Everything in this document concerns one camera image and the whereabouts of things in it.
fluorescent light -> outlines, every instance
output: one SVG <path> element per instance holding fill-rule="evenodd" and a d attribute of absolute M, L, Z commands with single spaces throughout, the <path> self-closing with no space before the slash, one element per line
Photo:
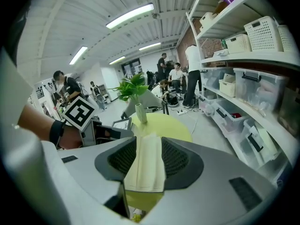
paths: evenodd
<path fill-rule="evenodd" d="M 81 47 L 81 49 L 76 53 L 76 55 L 74 56 L 74 58 L 71 60 L 70 65 L 75 64 L 77 62 L 77 60 L 81 57 L 81 55 L 83 55 L 83 53 L 87 49 L 88 49 L 88 47 Z"/>
<path fill-rule="evenodd" d="M 142 48 L 140 48 L 139 50 L 141 51 L 141 50 L 144 50 L 144 49 L 147 49 L 147 48 L 150 48 L 150 47 L 158 46 L 158 45 L 160 45 L 160 44 L 161 44 L 161 43 L 151 44 L 151 45 L 149 45 L 149 46 L 142 47 Z"/>
<path fill-rule="evenodd" d="M 116 62 L 118 62 L 118 61 L 120 61 L 120 60 L 122 60 L 124 58 L 125 58 L 124 56 L 120 57 L 120 58 L 116 59 L 115 61 L 110 62 L 109 65 L 114 64 L 114 63 L 116 63 Z"/>
<path fill-rule="evenodd" d="M 118 26 L 120 23 L 132 18 L 132 17 L 135 17 L 139 14 L 142 14 L 142 13 L 145 13 L 145 12 L 149 12 L 151 10 L 153 10 L 154 7 L 153 7 L 153 4 L 152 3 L 148 3 L 147 5 L 144 5 L 142 7 L 139 7 L 139 8 L 136 8 L 135 10 L 132 10 L 128 13 L 125 13 L 124 15 L 116 18 L 115 20 L 113 20 L 112 22 L 108 23 L 106 25 L 106 27 L 108 27 L 109 29 L 112 29 L 114 28 L 115 26 Z"/>

black mesh grille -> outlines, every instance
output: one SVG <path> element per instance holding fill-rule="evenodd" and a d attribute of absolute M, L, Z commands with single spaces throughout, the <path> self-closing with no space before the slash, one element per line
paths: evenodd
<path fill-rule="evenodd" d="M 129 144 L 110 155 L 108 163 L 124 175 L 126 175 L 136 157 L 135 144 Z"/>
<path fill-rule="evenodd" d="M 162 143 L 162 159 L 165 164 L 165 175 L 168 179 L 188 165 L 188 156 L 168 141 L 162 140 Z"/>

office chair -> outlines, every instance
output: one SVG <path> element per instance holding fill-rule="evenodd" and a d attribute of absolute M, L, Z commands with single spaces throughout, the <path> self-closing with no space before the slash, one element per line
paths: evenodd
<path fill-rule="evenodd" d="M 140 103 L 144 108 L 147 107 L 162 107 L 163 113 L 169 115 L 169 110 L 166 102 L 159 97 L 156 97 L 151 91 L 146 90 L 141 96 L 139 96 Z M 121 119 L 130 117 L 135 113 L 135 103 L 130 100 L 127 108 L 121 115 Z"/>

brick wall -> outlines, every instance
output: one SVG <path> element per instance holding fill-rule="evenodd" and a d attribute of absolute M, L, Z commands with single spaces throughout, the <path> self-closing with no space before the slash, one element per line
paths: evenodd
<path fill-rule="evenodd" d="M 199 19 L 194 19 L 193 24 L 198 34 L 200 31 L 201 23 Z M 191 27 L 188 28 L 186 34 L 184 35 L 183 39 L 181 40 L 179 46 L 177 47 L 177 53 L 179 57 L 179 61 L 182 68 L 185 68 L 188 65 L 188 60 L 186 58 L 185 51 L 186 49 L 191 46 L 196 45 L 195 38 L 193 35 L 193 31 Z M 221 40 L 220 39 L 212 39 L 212 38 L 201 38 L 199 40 L 199 45 L 202 46 L 202 51 L 206 58 L 212 57 L 214 51 L 222 49 Z M 216 65 L 224 64 L 224 62 L 214 62 L 210 64 L 210 67 L 214 67 Z"/>

hand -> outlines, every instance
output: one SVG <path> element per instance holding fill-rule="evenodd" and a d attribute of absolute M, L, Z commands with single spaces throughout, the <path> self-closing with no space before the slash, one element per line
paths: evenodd
<path fill-rule="evenodd" d="M 64 149 L 79 148 L 82 145 L 80 131 L 73 126 L 65 125 L 59 145 Z"/>

